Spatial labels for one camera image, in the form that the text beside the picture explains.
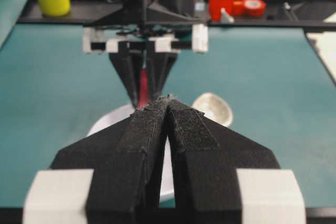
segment red cup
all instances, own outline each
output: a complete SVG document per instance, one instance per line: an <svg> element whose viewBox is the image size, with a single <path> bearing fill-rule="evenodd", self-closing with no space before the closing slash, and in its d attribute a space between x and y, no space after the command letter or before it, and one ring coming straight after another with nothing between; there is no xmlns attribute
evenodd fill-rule
<svg viewBox="0 0 336 224"><path fill-rule="evenodd" d="M212 20L220 20L222 17L221 9L225 8L225 11L229 14L233 14L233 2L234 0L209 0L209 12Z"/></svg>

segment red object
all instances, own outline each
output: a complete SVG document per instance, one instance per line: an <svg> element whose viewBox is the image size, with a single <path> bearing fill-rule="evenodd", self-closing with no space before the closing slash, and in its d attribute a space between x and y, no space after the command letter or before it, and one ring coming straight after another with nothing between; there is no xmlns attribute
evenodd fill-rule
<svg viewBox="0 0 336 224"><path fill-rule="evenodd" d="M245 15L249 17L262 16L266 9L266 4L262 0L244 0Z"/></svg>
<svg viewBox="0 0 336 224"><path fill-rule="evenodd" d="M140 73L140 94L137 109L140 109L148 104L148 85L147 85L147 71L145 68Z"/></svg>
<svg viewBox="0 0 336 224"><path fill-rule="evenodd" d="M243 0L235 0L233 3L233 16L242 16L245 14L245 6Z"/></svg>
<svg viewBox="0 0 336 224"><path fill-rule="evenodd" d="M225 8L225 11L229 14L233 14L234 0L209 0L209 12L212 20L219 21L222 17L221 9Z"/></svg>

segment white tape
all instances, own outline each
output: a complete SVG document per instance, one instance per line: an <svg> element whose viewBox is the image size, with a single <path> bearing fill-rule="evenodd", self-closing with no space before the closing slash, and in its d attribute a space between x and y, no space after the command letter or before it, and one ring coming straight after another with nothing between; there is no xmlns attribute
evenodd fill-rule
<svg viewBox="0 0 336 224"><path fill-rule="evenodd" d="M237 169L243 224L305 224L306 210L291 170Z"/></svg>
<svg viewBox="0 0 336 224"><path fill-rule="evenodd" d="M93 169L42 170L25 200L23 224L86 224Z"/></svg>

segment white bracket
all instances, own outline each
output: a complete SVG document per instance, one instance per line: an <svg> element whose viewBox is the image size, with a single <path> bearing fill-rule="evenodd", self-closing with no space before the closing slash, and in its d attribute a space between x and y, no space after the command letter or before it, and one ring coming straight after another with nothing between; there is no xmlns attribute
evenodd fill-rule
<svg viewBox="0 0 336 224"><path fill-rule="evenodd" d="M91 42L104 42L105 35L104 30L96 30L92 27L85 27L83 30L83 52L91 53L91 52L103 52L102 50L92 50Z"/></svg>
<svg viewBox="0 0 336 224"><path fill-rule="evenodd" d="M149 41L155 42L155 52L173 52L176 54L181 52L172 48L172 42L178 41L173 34L166 34L163 37L151 37Z"/></svg>
<svg viewBox="0 0 336 224"><path fill-rule="evenodd" d="M208 52L208 27L204 24L193 25L192 48L194 52Z"/></svg>
<svg viewBox="0 0 336 224"><path fill-rule="evenodd" d="M237 169L242 224L306 224L303 196L291 170Z"/></svg>
<svg viewBox="0 0 336 224"><path fill-rule="evenodd" d="M87 224L93 169L39 171L25 200L23 224Z"/></svg>
<svg viewBox="0 0 336 224"><path fill-rule="evenodd" d="M106 52L117 53L119 51L119 42L127 40L127 36L111 38L106 42Z"/></svg>

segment green mat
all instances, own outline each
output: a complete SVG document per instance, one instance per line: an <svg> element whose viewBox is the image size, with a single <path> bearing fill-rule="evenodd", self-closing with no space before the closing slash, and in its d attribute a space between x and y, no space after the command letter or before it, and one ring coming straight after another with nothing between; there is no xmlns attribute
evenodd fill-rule
<svg viewBox="0 0 336 224"><path fill-rule="evenodd" d="M0 207L20 207L39 169L128 103L107 55L81 52L79 26L17 25L0 52ZM214 92L231 128L293 169L307 207L336 206L336 88L300 29L210 29L210 51L181 53L164 93Z"/></svg>
<svg viewBox="0 0 336 224"><path fill-rule="evenodd" d="M0 0L0 50L27 0Z"/></svg>

